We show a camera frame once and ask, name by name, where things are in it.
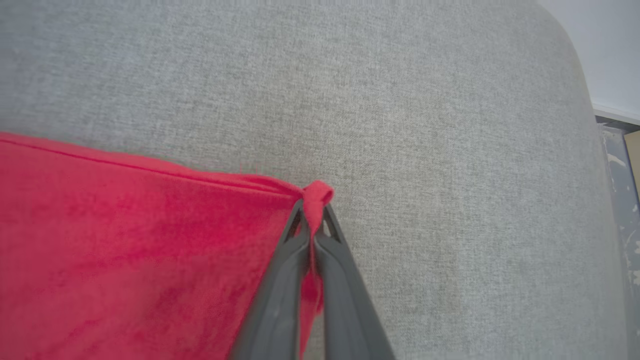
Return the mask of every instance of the gray cushion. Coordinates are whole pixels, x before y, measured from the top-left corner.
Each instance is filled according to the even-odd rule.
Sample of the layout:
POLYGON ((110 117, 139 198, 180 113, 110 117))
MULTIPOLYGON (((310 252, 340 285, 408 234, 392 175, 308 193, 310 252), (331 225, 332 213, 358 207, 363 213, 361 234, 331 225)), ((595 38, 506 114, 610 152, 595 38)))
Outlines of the gray cushion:
POLYGON ((536 4, 129 3, 3 2, 0 129, 326 181, 400 359, 626 357, 596 124, 536 4))

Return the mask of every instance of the floor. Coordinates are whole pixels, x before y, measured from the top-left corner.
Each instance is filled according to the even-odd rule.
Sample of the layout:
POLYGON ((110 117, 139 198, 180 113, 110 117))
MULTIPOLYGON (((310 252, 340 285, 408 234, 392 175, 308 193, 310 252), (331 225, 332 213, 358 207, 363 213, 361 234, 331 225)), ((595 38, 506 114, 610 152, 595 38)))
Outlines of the floor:
POLYGON ((640 205, 624 139, 631 129, 599 126, 625 274, 629 359, 640 359, 640 205))

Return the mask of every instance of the gray upholstered surface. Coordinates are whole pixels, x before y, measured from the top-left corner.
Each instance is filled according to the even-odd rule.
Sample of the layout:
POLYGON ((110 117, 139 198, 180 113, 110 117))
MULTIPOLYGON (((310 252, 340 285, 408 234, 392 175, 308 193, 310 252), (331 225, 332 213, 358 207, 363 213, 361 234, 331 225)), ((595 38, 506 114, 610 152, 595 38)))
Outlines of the gray upholstered surface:
POLYGON ((541 8, 124 3, 2 2, 0 129, 327 181, 398 358, 626 357, 597 128, 541 8))

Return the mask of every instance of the red cloth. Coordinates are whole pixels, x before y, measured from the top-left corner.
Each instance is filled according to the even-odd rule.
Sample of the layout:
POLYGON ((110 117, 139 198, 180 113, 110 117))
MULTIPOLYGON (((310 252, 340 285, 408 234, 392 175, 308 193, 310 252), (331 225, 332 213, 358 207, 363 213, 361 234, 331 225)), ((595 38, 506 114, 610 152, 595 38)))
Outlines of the red cloth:
POLYGON ((226 358, 294 203, 315 231, 333 194, 7 133, 0 159, 7 360, 226 358))

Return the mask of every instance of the red fabric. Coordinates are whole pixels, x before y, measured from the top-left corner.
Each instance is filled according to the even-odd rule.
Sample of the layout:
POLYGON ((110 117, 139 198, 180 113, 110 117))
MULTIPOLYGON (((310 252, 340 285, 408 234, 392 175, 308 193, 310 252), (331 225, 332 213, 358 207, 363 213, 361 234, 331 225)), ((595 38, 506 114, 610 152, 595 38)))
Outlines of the red fabric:
POLYGON ((294 203, 315 231, 333 194, 7 133, 0 169, 0 359, 224 359, 294 203))

